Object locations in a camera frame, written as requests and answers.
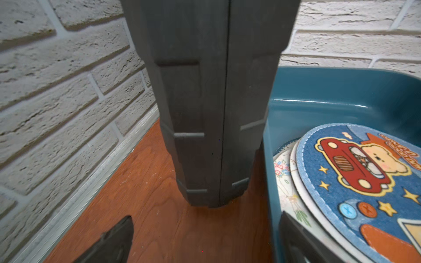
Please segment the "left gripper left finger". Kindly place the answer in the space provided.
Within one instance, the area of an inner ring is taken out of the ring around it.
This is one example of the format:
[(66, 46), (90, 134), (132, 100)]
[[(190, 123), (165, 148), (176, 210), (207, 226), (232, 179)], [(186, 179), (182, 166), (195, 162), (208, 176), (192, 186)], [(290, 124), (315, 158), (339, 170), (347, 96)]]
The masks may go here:
[(101, 237), (75, 263), (126, 263), (133, 242), (134, 224), (130, 215), (122, 218)]

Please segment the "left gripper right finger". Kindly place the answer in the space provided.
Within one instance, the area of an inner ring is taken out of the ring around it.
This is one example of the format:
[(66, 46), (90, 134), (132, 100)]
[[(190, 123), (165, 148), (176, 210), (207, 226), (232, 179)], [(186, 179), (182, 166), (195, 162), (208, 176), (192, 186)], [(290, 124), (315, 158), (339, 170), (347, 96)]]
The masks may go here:
[(341, 263), (342, 259), (322, 244), (285, 211), (279, 222), (284, 258), (287, 263)]

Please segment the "white butterfly coaster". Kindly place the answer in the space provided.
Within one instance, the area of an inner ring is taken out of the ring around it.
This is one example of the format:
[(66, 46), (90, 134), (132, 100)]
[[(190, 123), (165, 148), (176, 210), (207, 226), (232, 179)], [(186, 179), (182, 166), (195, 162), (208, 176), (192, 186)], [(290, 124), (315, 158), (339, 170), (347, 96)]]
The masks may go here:
[(313, 236), (325, 241), (326, 235), (320, 224), (314, 220), (311, 213), (301, 200), (292, 179), (292, 172), (297, 171), (295, 166), (290, 164), (291, 149), (282, 151), (274, 159), (274, 169), (280, 207), (293, 219), (302, 224)]

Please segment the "white pink sketch coaster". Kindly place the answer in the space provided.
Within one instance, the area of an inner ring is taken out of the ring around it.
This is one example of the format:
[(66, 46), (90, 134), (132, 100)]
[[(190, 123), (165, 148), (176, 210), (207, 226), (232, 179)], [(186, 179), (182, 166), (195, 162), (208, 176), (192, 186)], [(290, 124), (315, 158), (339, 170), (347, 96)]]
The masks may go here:
[(345, 263), (370, 263), (372, 260), (355, 248), (335, 229), (311, 198), (298, 172), (296, 158), (298, 144), (299, 142), (294, 144), (290, 155), (291, 175), (298, 196), (310, 213), (312, 223), (311, 227), (308, 228), (309, 232)]

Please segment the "blue cartoon animals coaster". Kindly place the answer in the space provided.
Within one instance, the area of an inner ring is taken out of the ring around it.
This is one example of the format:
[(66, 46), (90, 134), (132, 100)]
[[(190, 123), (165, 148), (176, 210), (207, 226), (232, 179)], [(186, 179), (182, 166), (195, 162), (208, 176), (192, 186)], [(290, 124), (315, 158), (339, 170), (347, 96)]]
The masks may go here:
[(335, 229), (372, 263), (421, 260), (421, 149), (332, 123), (298, 140), (299, 176)]

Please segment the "teal storage box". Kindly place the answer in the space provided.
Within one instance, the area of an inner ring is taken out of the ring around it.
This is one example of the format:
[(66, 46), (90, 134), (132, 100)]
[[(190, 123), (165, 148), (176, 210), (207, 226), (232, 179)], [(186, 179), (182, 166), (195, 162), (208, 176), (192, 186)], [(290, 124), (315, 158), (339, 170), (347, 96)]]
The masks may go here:
[(273, 155), (286, 142), (327, 123), (353, 123), (421, 143), (421, 80), (387, 70), (280, 67), (263, 134), (274, 262), (284, 261), (281, 206)]

